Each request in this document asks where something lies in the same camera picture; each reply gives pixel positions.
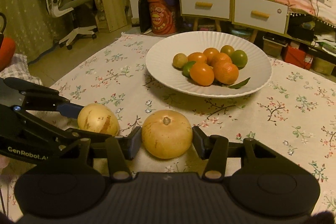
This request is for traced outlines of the left hand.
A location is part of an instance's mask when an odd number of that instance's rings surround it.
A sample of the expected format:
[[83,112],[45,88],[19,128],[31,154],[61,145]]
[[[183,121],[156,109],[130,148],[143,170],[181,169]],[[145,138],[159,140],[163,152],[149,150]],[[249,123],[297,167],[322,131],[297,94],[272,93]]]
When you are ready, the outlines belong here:
[[0,155],[0,170],[5,169],[10,162],[10,158]]

